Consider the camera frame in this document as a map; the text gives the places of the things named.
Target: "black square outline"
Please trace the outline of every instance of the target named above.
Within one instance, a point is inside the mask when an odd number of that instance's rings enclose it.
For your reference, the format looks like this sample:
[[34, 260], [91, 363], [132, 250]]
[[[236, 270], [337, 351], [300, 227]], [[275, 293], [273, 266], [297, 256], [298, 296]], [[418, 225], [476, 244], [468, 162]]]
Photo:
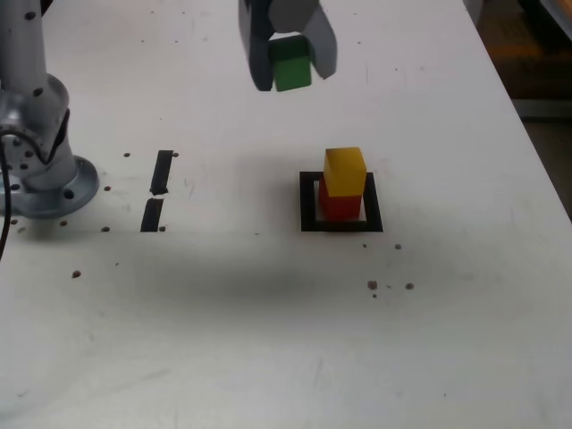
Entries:
[[382, 216], [379, 212], [374, 174], [366, 175], [364, 187], [365, 221], [327, 222], [315, 219], [314, 182], [320, 181], [323, 172], [300, 172], [300, 218], [302, 232], [383, 232]]

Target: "green cube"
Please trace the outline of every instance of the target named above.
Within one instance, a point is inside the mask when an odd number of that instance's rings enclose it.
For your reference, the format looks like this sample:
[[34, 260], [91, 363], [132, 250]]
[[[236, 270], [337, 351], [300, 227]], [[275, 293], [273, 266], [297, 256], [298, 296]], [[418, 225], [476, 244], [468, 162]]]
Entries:
[[270, 61], [279, 92], [312, 84], [310, 50], [304, 36], [279, 38], [270, 42]]

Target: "cube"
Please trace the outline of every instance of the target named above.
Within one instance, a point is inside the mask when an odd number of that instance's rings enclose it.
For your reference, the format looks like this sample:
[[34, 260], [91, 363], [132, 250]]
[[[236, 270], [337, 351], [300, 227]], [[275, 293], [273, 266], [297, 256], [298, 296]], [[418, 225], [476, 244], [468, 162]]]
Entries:
[[361, 195], [355, 197], [330, 197], [324, 177], [320, 179], [318, 201], [327, 221], [343, 222], [359, 218]]
[[330, 197], [361, 198], [366, 174], [366, 163], [359, 147], [326, 149], [324, 179]]
[[271, 40], [270, 61], [273, 64], [277, 91], [288, 91], [312, 84], [310, 49], [303, 36]]

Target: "stacked cubes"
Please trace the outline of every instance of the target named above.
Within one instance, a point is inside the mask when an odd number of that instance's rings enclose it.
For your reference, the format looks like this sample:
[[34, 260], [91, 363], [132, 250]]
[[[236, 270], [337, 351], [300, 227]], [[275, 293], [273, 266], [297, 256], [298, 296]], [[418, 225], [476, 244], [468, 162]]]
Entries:
[[319, 202], [328, 221], [359, 218], [366, 173], [366, 163], [359, 147], [326, 149]]

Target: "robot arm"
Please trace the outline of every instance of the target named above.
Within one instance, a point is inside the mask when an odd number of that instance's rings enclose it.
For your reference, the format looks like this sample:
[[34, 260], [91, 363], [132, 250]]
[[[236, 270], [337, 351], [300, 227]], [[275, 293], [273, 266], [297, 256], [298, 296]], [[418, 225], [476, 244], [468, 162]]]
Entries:
[[0, 140], [13, 212], [29, 218], [67, 215], [98, 188], [95, 167], [70, 149], [69, 96], [46, 72], [41, 16], [39, 0], [0, 1]]
[[242, 42], [257, 88], [269, 91], [273, 66], [268, 50], [274, 33], [301, 33], [308, 41], [317, 73], [327, 79], [336, 72], [338, 47], [319, 0], [239, 0]]

